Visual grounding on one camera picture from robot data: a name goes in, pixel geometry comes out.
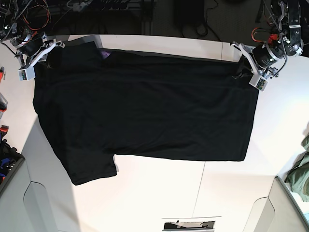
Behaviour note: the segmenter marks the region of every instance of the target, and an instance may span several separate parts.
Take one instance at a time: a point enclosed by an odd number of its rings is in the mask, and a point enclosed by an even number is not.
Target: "white table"
[[[105,48],[239,58],[228,43],[126,35],[101,39]],[[259,95],[245,161],[115,156],[116,177],[73,186],[36,120],[34,81],[20,82],[17,60],[3,46],[0,54],[0,66],[6,69],[0,92],[9,102],[1,121],[10,126],[6,139],[23,150],[31,180],[46,187],[60,231],[158,232],[163,221],[172,220],[168,218],[221,217],[216,232],[241,232],[254,202],[268,196],[274,176],[289,170],[304,151],[300,143],[309,132],[309,58],[295,57]]]

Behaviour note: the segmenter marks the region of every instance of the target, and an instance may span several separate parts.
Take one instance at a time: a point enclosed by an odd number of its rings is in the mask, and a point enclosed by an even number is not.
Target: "t-shirt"
[[[258,90],[237,63],[66,47],[35,66],[33,105],[75,185],[116,175],[114,154],[173,160],[245,159]]]

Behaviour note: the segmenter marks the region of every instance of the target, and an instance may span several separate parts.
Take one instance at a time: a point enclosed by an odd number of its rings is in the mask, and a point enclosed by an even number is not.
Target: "black device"
[[[205,0],[174,0],[174,24],[178,27],[183,37],[186,37],[183,29],[185,26],[194,28],[199,38],[204,38],[209,31],[213,33],[218,41],[220,37],[207,23],[207,11],[215,9],[216,6],[205,9]]]
[[[256,22],[259,17],[266,12],[270,15],[270,22],[267,23],[272,26],[267,42],[258,41],[254,38],[258,28],[252,31],[252,39],[260,42],[260,44],[251,49],[244,44],[232,43],[231,45],[239,49],[245,58],[240,59],[241,69],[238,71],[235,78],[242,76],[253,76],[250,84],[258,90],[263,91],[268,83],[268,79],[278,77],[279,72],[285,66],[289,56],[302,55],[304,48],[304,39],[307,39],[306,34],[302,34],[302,27],[304,17],[301,17],[301,5],[299,0],[272,0],[270,8],[265,0],[261,0],[261,6]],[[272,65],[281,59],[285,59],[284,65],[277,70]]]
[[[44,28],[49,35],[141,34],[153,35],[157,0],[48,0],[52,20]],[[28,19],[43,25],[46,10],[31,9]]]
[[[46,22],[35,27],[27,20],[28,10],[43,8]],[[19,60],[18,70],[20,80],[30,80],[35,77],[33,66],[39,61],[46,61],[48,53],[55,47],[64,47],[61,42],[43,41],[46,39],[44,28],[50,21],[50,11],[46,0],[42,4],[36,0],[0,0],[0,43],[6,46]],[[5,41],[17,49],[14,52]]]

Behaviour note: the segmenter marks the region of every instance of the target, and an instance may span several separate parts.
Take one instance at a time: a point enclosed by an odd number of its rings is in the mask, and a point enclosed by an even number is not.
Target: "floor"
[[[183,36],[181,29],[174,23],[174,1],[156,0],[153,16],[153,35],[169,36],[217,41],[213,33],[209,32],[205,37],[198,37],[194,27],[185,26]],[[255,18],[260,6],[260,0],[245,0],[240,4],[229,3],[226,0],[205,0],[205,15],[208,15],[208,24],[218,34],[222,42],[231,43],[237,41],[247,45],[257,45],[251,39],[251,32],[255,27],[268,28],[264,17],[261,23],[255,23]],[[140,20],[131,14],[109,14],[100,12],[96,14],[74,15],[66,14],[57,24],[56,30],[51,34],[141,34]]]
[[[239,59],[228,43],[126,35],[102,35],[101,40],[105,48]],[[10,126],[6,139],[26,157],[31,181],[46,187],[59,231],[117,232],[125,227],[157,232],[163,221],[173,218],[216,217],[216,232],[241,232],[254,202],[268,196],[274,176],[289,170],[304,151],[300,143],[309,132],[308,60],[295,57],[259,95],[245,161],[115,156],[116,177],[73,186],[38,123],[32,106],[34,81],[20,82],[17,60],[3,46],[0,54],[0,66],[6,69],[0,92],[9,102],[1,124]]]

